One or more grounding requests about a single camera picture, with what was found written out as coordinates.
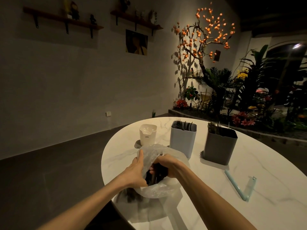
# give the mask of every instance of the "person's left arm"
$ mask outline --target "person's left arm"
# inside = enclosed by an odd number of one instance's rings
[[[83,230],[100,210],[121,190],[131,187],[147,186],[142,177],[143,151],[138,158],[134,158],[131,165],[114,178],[102,189],[77,203],[67,211],[44,224],[38,230]]]

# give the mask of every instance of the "garden border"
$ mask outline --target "garden border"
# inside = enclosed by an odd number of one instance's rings
[[[179,111],[172,110],[172,109],[169,109],[169,113],[172,115],[178,116],[178,117],[186,117],[186,118],[209,121],[203,118],[187,115],[187,114],[184,114]],[[251,130],[247,130],[247,129],[243,129],[239,127],[233,127],[233,126],[231,126],[231,128],[239,132],[242,132],[250,137],[253,137],[254,139],[266,138],[266,139],[270,139],[272,142],[278,142],[278,143],[288,144],[288,145],[295,145],[295,146],[300,146],[300,147],[307,147],[307,140],[304,140],[304,139],[295,139],[295,138],[283,137],[283,136],[278,136],[278,135],[271,135],[271,134],[251,131]]]

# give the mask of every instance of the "light blue plastic clip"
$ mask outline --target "light blue plastic clip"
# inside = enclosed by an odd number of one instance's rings
[[[238,184],[234,181],[233,177],[230,175],[229,171],[228,170],[225,170],[225,174],[227,175],[227,177],[229,178],[230,182],[232,183],[232,185],[235,187],[236,191],[239,193],[240,197],[248,202],[249,199],[251,198],[251,194],[255,188],[255,185],[256,185],[256,181],[257,181],[257,178],[253,177],[252,180],[253,180],[253,183],[251,185],[251,189],[249,191],[249,194],[248,195],[245,195],[243,193],[243,191],[240,189],[240,187],[238,186]]]

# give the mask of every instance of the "table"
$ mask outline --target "table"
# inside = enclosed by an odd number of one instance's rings
[[[171,124],[178,117],[161,117],[132,123],[118,131],[107,143],[101,159],[101,173],[105,184],[130,165],[138,151],[139,127],[157,125],[156,143],[169,145]],[[258,230],[306,229],[307,177],[282,155],[243,133],[238,140],[229,165],[220,166],[200,158],[207,136],[208,122],[189,118],[182,121],[197,124],[191,170],[215,190]],[[244,191],[251,177],[257,183],[249,202],[243,201],[227,178],[229,168],[237,184]],[[207,229],[184,189],[170,198],[144,199],[142,202],[113,203],[137,230],[139,229]]]

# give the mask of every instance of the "painting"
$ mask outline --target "painting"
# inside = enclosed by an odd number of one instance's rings
[[[126,30],[126,52],[147,55],[148,36]]]

